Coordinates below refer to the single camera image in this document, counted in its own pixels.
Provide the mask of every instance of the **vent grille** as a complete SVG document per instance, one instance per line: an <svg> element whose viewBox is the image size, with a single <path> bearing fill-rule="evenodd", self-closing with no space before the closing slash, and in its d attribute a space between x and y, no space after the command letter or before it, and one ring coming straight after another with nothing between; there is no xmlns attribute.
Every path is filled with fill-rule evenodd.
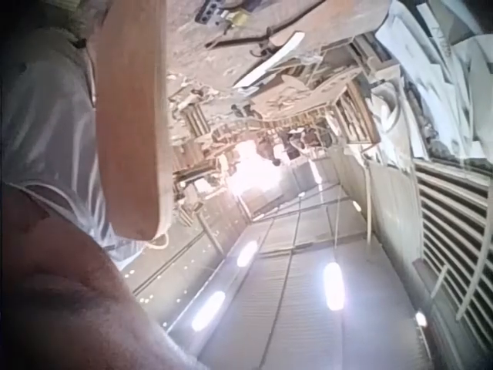
<svg viewBox="0 0 493 370"><path fill-rule="evenodd" d="M423 216L424 260L439 275L458 320L485 350L493 348L491 178L416 161Z"/></svg>

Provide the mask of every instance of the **white fabric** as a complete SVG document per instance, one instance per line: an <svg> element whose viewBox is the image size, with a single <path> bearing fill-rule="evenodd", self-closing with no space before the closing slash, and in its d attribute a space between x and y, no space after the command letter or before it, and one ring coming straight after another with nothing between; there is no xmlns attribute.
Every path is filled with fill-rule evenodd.
<svg viewBox="0 0 493 370"><path fill-rule="evenodd" d="M74 223L122 269L144 243L116 236L106 216L85 52L56 29L33 32L9 50L2 67L2 180Z"/></svg>

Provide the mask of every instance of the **skin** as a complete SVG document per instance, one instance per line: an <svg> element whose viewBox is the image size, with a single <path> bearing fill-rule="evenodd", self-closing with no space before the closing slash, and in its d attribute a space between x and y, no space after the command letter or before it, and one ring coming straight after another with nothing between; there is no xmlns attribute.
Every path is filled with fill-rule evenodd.
<svg viewBox="0 0 493 370"><path fill-rule="evenodd" d="M5 368L204 368L147 316L90 237L5 185L1 323Z"/></svg>

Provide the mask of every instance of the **person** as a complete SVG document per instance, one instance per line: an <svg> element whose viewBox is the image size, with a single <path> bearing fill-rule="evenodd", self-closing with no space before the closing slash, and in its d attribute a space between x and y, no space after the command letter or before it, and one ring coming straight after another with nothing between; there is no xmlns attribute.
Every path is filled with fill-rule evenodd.
<svg viewBox="0 0 493 370"><path fill-rule="evenodd" d="M0 367L203 369L119 272L143 244L106 216L90 58L49 6L2 43Z"/></svg>
<svg viewBox="0 0 493 370"><path fill-rule="evenodd" d="M275 167L279 167L281 164L280 159L276 158L274 155L274 147L269 136L267 135L260 137L258 140L257 154L265 160L272 162Z"/></svg>

